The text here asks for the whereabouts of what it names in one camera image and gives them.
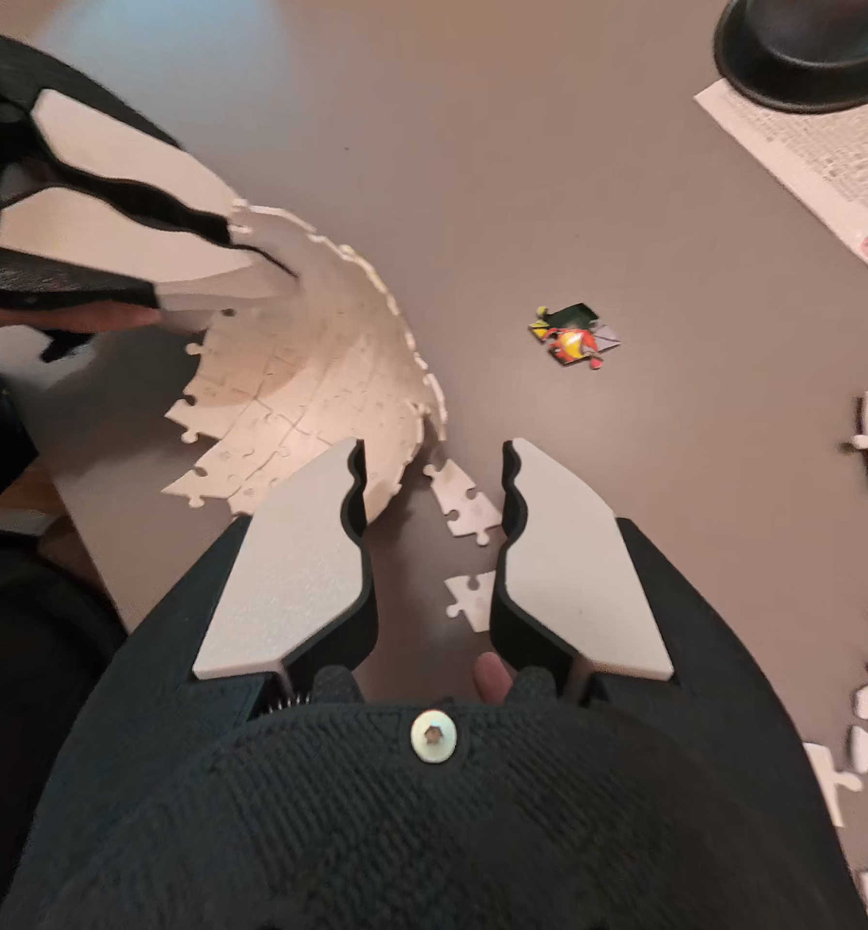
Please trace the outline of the person's left hand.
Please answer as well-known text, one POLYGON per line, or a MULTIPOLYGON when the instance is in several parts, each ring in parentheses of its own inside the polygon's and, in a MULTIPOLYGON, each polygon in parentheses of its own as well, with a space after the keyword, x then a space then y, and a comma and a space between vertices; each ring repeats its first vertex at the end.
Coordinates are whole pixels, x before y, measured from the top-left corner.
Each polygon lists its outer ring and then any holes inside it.
POLYGON ((0 309, 0 329, 27 326, 85 335, 153 326, 161 319, 160 310, 112 300, 49 310, 0 309))

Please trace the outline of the black round ball stand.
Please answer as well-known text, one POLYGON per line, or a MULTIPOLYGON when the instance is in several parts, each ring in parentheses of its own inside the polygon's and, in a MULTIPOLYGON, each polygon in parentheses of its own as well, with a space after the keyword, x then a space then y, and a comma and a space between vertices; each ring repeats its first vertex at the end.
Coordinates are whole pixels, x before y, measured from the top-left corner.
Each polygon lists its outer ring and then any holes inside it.
POLYGON ((719 75, 758 106, 819 114, 868 104, 868 1, 732 1, 712 52, 719 75))

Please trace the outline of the paper puzzle leaflet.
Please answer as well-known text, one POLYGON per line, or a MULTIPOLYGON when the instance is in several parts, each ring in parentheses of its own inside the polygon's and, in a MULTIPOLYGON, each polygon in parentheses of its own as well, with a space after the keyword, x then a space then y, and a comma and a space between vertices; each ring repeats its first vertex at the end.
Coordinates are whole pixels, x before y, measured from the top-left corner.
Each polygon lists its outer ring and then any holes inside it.
POLYGON ((758 106, 724 79, 695 100, 868 267, 868 103, 781 112, 758 106))

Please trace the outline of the colourful puzzle piece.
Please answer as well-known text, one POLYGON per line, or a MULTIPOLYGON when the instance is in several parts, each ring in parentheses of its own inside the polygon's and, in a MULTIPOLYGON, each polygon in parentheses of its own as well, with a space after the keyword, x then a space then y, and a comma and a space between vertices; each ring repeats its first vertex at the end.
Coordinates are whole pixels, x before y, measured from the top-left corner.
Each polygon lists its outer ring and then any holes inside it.
POLYGON ((529 331, 544 350, 562 366, 585 366, 598 371, 605 355, 621 346, 614 330, 586 303, 552 310, 537 308, 529 331))

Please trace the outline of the partly built puzzle ball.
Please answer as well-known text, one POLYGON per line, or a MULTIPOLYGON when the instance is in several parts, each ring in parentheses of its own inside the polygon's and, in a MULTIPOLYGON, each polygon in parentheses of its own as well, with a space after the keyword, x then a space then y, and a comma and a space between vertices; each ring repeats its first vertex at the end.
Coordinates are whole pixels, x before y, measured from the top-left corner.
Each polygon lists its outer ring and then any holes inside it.
POLYGON ((230 232, 297 274, 287 301, 223 310, 201 342, 183 397, 165 414, 181 440, 214 444, 161 489, 191 508, 224 500, 253 514, 281 482, 346 439, 363 442, 373 522, 402 487, 427 425, 447 435, 440 384, 395 296, 353 247, 300 217, 236 200, 230 232))

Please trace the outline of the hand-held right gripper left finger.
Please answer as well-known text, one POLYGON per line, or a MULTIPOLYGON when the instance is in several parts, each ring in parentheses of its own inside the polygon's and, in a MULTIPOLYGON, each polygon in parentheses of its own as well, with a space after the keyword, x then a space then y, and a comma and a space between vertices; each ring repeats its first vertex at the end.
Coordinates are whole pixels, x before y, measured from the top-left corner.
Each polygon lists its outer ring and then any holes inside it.
POLYGON ((311 683, 350 671, 373 651, 378 614, 363 544, 366 457, 347 438, 266 495, 193 564, 207 585, 193 605, 207 625, 193 660, 198 680, 266 673, 311 683))

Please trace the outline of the person's dark trousers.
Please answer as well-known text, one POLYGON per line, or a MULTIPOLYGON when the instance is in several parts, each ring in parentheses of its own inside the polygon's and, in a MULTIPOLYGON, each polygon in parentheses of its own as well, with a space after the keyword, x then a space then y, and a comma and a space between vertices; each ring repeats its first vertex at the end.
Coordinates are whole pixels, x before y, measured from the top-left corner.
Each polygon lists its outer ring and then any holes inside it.
POLYGON ((0 901, 57 753, 125 636, 101 588, 0 533, 0 901))

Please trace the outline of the person's right hand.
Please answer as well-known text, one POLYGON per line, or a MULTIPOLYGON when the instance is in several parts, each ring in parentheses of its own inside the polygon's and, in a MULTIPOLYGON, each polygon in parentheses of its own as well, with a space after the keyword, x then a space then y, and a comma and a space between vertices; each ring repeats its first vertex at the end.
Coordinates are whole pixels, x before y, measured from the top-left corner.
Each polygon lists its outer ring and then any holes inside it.
POLYGON ((496 706, 506 700, 514 677, 497 653, 486 651, 474 663, 472 680, 479 700, 483 704, 496 706))

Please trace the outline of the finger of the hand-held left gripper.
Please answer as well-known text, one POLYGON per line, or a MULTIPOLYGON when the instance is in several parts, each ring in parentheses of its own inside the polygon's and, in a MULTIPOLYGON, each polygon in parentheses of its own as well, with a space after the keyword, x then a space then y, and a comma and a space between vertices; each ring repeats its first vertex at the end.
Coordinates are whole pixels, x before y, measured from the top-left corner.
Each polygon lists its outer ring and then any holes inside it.
POLYGON ((292 274, 259 253, 155 229, 68 188, 45 188, 2 209, 0 248, 138 279, 165 311, 249 309, 297 291, 292 274))
POLYGON ((232 244, 239 196, 190 153, 55 89, 40 92, 31 118, 61 171, 86 192, 149 225, 232 244))

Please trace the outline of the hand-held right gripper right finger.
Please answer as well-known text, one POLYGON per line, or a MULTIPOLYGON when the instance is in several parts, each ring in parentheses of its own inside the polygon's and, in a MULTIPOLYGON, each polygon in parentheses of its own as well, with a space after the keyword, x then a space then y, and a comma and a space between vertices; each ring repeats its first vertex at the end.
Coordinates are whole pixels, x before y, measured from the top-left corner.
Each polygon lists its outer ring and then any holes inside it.
POLYGON ((668 682, 674 663, 612 508, 523 438, 502 447, 505 534, 490 639, 517 671, 546 671, 558 696, 575 668, 668 682))

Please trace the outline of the white puzzle piece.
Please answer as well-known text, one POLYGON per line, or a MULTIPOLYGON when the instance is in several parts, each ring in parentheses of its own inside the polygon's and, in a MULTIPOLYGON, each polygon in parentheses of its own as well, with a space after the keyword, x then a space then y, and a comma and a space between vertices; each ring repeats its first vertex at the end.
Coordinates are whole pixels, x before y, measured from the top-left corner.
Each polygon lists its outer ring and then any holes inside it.
POLYGON ((446 578, 443 584, 452 598, 446 616, 455 620, 463 615, 475 634, 488 632, 495 581, 495 571, 446 578))
POLYGON ((447 528, 455 538, 474 538, 479 547, 490 544, 490 533, 502 522, 502 515, 486 494, 452 459, 440 468, 424 466, 423 473, 437 499, 447 528))

